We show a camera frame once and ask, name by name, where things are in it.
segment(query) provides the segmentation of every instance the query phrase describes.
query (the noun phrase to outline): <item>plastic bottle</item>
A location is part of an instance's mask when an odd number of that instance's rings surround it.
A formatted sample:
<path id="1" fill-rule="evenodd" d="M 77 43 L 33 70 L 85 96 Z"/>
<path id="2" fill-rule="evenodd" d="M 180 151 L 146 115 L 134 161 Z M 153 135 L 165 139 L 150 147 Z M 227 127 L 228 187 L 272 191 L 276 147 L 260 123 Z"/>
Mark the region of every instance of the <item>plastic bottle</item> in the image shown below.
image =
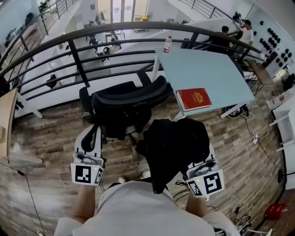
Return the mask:
<path id="1" fill-rule="evenodd" d="M 169 35 L 164 44 L 164 53 L 169 53 L 170 47 L 172 45 L 172 36 Z"/>

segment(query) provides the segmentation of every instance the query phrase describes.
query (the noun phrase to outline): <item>black office chair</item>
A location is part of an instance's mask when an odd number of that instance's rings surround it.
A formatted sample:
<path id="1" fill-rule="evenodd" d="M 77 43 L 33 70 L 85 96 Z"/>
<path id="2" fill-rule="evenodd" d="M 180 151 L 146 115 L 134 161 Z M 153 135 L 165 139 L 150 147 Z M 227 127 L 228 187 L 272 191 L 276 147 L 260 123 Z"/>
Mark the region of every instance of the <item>black office chair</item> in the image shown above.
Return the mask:
<path id="1" fill-rule="evenodd" d="M 136 144 L 132 133 L 141 133 L 149 122 L 151 109 L 172 94 L 172 88 L 163 76 L 151 83 L 144 71 L 137 75 L 142 87 L 136 87 L 133 81 L 106 88 L 89 96 L 87 88 L 80 89 L 80 101 L 90 115 L 83 117 L 90 124 L 98 124 L 106 137 L 124 140 L 130 136 Z"/>

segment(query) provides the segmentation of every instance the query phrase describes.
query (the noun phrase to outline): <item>red book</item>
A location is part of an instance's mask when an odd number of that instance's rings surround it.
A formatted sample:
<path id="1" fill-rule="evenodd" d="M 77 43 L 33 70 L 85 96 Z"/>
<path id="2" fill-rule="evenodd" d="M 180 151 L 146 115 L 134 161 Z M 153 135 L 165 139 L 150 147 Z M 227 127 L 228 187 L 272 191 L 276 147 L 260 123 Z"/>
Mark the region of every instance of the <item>red book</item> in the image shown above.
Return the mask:
<path id="1" fill-rule="evenodd" d="M 212 104 L 204 88 L 179 90 L 176 96 L 184 112 L 209 107 Z"/>

